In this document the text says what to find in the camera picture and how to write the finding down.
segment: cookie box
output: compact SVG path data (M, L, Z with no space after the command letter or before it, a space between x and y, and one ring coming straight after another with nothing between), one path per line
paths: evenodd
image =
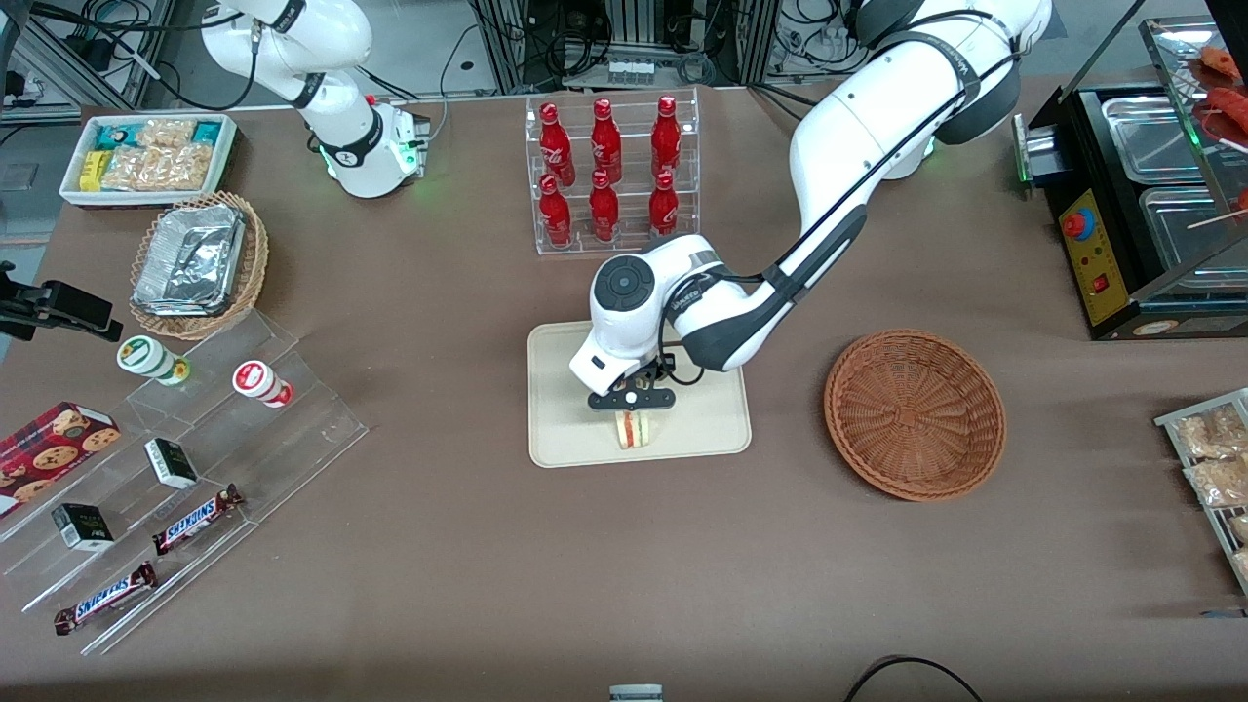
M60 402L0 440L0 518L119 437L112 417Z
M217 132L216 142L212 147L212 159L208 162L208 172L203 179L200 190L160 190L150 192L126 191L90 191L82 190L79 177L84 166L87 166L89 154L96 149L96 142L101 130L142 122L147 119L162 120L193 120L196 122L220 122L221 130ZM217 185L226 172L226 164L230 160L230 150L233 146L235 134L238 127L227 115L212 112L160 112L151 115L101 115L91 117L82 125L82 134L79 136L77 146L74 147L74 156L65 169L65 177L61 179L61 197L84 209L125 209L125 207L156 207L181 202L201 195L211 195L217 191Z

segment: brown wicker basket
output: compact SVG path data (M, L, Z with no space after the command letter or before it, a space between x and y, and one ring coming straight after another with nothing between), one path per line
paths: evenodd
M988 373L957 346L915 330L850 345L827 375L824 418L864 480L917 502L971 492L1006 445L1005 408Z
M256 210L246 200L230 192L213 192L178 202L172 210L195 210L211 205L230 205L237 207L247 216L247 230L243 234L243 249L238 255L238 271L235 274L233 301L226 311L216 317L157 317L139 311L134 304L130 305L131 314L139 320L139 325L145 330L161 336L172 336L185 341L200 341L213 331L233 322L233 320L256 305L260 297L260 289L265 285L265 266L268 264L268 234L265 231L265 222L256 216ZM156 231L154 221L147 227L147 236L139 245L139 255L130 266L130 284L139 284L139 274L144 270L144 261L147 260L147 247L151 245L152 234Z

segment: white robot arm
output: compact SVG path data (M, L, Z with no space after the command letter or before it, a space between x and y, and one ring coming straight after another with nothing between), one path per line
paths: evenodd
M598 270L593 330L570 362L598 395L659 353L663 320L690 360L728 371L835 264L866 222L881 180L914 172L930 139L962 144L1012 114L1017 60L1043 34L1051 0L874 0L856 17L872 60L797 126L790 174L805 232L746 292L700 235L659 240Z
M208 54L230 72L255 70L256 82L298 109L347 192L378 197L422 172L423 141L412 115L371 105L343 70L363 64L372 47L372 27L359 6L351 0L228 0L208 7L203 21L233 12L242 16L201 30Z

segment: red lid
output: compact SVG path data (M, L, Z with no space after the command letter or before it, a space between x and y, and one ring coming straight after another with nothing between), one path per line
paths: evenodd
M256 390L263 380L265 363L260 361L247 361L235 371L235 387L241 392Z

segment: emergency stop button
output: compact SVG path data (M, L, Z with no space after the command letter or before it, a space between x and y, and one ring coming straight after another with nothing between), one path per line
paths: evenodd
M1062 234L1075 241L1087 241L1093 231L1096 231L1096 215L1087 207L1071 212L1062 220Z

